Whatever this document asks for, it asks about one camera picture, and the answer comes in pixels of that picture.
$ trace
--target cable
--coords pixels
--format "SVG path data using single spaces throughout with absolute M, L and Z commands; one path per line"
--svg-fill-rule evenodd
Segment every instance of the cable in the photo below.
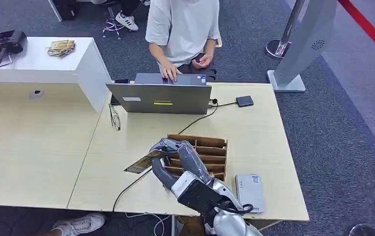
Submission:
M 219 105 L 218 107 L 223 107 L 223 106 L 232 105 L 232 104 L 238 104 L 238 103 L 237 102 L 231 102 L 231 103 L 226 103 L 226 104 Z
M 235 213 L 235 214 L 245 214 L 245 213 L 251 212 L 254 209 L 254 206 L 252 204 L 245 204 L 245 205 L 242 206 L 244 209 L 246 207 L 248 207 L 248 210 L 236 210 L 236 209 L 228 208 L 228 207 L 223 206 L 221 204 L 216 204 L 215 206 L 222 209 L 222 210 L 225 210 L 225 211 L 230 212 L 230 213 Z
M 155 226 L 154 226 L 154 235 L 155 235 L 155 236 L 158 236 L 157 233 L 155 232 L 155 230 L 156 230 L 158 224 L 161 223 L 161 224 L 163 225 L 163 232 L 161 233 L 160 236 L 163 236 L 163 235 L 164 235 L 164 229 L 165 229 L 164 221 L 167 220 L 167 219 L 170 217 L 170 215 L 168 215 L 168 216 L 165 217 L 164 219 L 161 219 L 161 218 L 158 217 L 156 214 L 143 213 L 143 214 L 138 214 L 138 215 L 131 215 L 131 216 L 128 216 L 128 214 L 125 212 L 125 216 L 126 216 L 127 218 L 134 218 L 134 217 L 143 216 L 143 215 L 153 215 L 153 216 L 155 216 L 155 217 L 159 220 L 159 221 L 157 222 L 157 224 L 155 224 Z
M 128 187 L 126 187 L 124 190 L 121 191 L 121 193 L 118 195 L 118 197 L 116 198 L 115 200 L 115 203 L 114 203 L 114 208 L 112 208 L 112 212 L 115 212 L 115 207 L 116 207 L 116 204 L 118 203 L 118 200 L 119 198 L 122 196 L 122 194 L 124 192 L 126 192 L 130 187 L 132 187 L 132 185 L 134 185 L 136 182 L 138 182 L 140 179 L 142 179 L 146 174 L 148 174 L 148 172 L 150 172 L 152 170 L 152 168 L 150 168 L 148 171 L 146 171 L 144 174 L 142 174 L 140 177 L 138 177 L 138 179 L 136 179 L 134 182 L 132 182 L 130 185 L 128 185 Z
M 211 108 L 214 108 L 214 107 L 215 107 L 215 109 L 213 110 L 212 113 L 210 113 L 210 114 L 208 114 L 208 115 L 206 115 L 206 116 L 204 116 L 204 117 L 200 117 L 199 119 L 197 119 L 197 120 L 195 120 L 194 122 L 190 123 L 188 126 L 186 126 L 186 128 L 182 129 L 178 134 L 183 133 L 186 129 L 188 129 L 190 126 L 192 126 L 194 123 L 198 122 L 199 120 L 204 119 L 204 118 L 206 118 L 206 117 L 209 117 L 209 116 L 213 115 L 213 114 L 215 113 L 215 111 L 216 111 L 216 110 L 218 109 L 218 107 L 219 107 L 219 105 L 218 105 L 218 101 L 216 101 L 216 106 L 212 106 Z

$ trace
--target sneaker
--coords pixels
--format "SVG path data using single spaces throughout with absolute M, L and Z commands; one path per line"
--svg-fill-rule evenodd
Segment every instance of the sneaker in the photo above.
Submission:
M 92 213 L 81 218 L 61 220 L 54 224 L 53 230 L 61 230 L 61 236 L 77 236 L 93 232 L 105 223 L 105 216 L 100 213 Z
M 118 13 L 115 20 L 132 31 L 138 31 L 138 26 L 135 24 L 135 18 L 133 16 L 123 17 L 122 13 Z
M 141 0 L 140 1 L 142 4 L 144 4 L 145 6 L 149 6 L 151 1 L 150 0 Z

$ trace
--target white display stand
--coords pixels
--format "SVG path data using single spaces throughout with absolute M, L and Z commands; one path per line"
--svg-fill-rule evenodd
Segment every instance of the white display stand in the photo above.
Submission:
M 276 92 L 304 92 L 299 73 L 306 69 L 328 45 L 333 31 L 336 0 L 310 0 L 293 44 L 275 70 L 267 76 Z
M 74 40 L 76 51 L 62 59 L 49 56 L 47 48 L 59 40 Z M 76 84 L 94 110 L 102 111 L 108 94 L 105 83 L 111 78 L 93 38 L 28 37 L 23 46 L 21 53 L 12 55 L 11 65 L 0 67 L 0 82 L 32 83 L 35 90 L 38 84 Z

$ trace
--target white cable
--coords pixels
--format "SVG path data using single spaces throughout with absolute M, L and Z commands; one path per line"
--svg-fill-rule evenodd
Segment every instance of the white cable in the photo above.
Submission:
M 163 225 L 163 232 L 161 233 L 161 235 L 160 236 L 163 236 L 164 235 L 164 222 L 163 221 L 165 221 L 165 220 L 167 220 L 169 217 L 170 217 L 170 215 L 168 215 L 167 217 L 165 217 L 164 219 L 161 219 L 160 217 L 158 217 L 157 215 L 155 215 L 155 214 L 151 214 L 151 213 L 143 213 L 143 214 L 138 214 L 138 215 L 131 215 L 131 216 L 128 216 L 128 214 L 125 212 L 125 216 L 126 216 L 126 218 L 133 218 L 133 217 L 138 217 L 138 216 L 143 216 L 143 215 L 153 215 L 153 216 L 155 216 L 159 221 L 157 222 L 157 224 L 155 224 L 155 226 L 154 226 L 154 235 L 155 236 L 158 236 L 156 233 L 155 233 L 155 229 L 157 228 L 157 226 L 158 226 L 158 224 L 162 224 Z

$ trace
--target external hard drive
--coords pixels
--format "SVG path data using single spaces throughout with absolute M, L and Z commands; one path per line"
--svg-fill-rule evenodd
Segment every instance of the external hard drive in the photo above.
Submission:
M 235 182 L 236 195 L 241 205 L 252 204 L 252 213 L 263 213 L 265 206 L 261 177 L 257 174 L 237 174 Z

